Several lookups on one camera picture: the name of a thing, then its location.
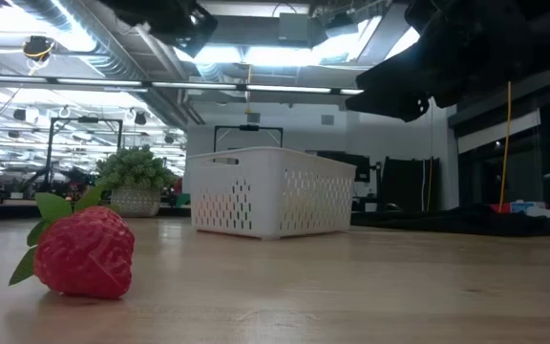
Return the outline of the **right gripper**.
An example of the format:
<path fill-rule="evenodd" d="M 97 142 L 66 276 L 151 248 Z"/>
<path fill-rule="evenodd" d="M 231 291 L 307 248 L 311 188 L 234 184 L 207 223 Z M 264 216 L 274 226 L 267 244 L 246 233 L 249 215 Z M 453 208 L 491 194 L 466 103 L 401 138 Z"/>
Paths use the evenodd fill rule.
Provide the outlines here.
<path fill-rule="evenodd" d="M 550 27 L 523 18 L 465 18 L 443 23 L 405 51 L 355 78 L 359 89 L 393 81 L 405 90 L 430 91 L 450 106 L 468 94 L 543 69 Z M 428 112 L 423 95 L 365 91 L 346 100 L 348 110 L 414 121 Z"/>

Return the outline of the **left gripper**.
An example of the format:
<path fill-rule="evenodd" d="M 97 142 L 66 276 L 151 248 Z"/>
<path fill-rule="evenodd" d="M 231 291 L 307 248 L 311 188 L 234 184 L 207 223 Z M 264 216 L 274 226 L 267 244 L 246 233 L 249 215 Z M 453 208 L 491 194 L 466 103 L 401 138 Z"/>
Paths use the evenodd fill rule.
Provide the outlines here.
<path fill-rule="evenodd" d="M 195 0 L 162 0 L 157 5 L 150 34 L 196 57 L 217 29 L 218 20 Z"/>

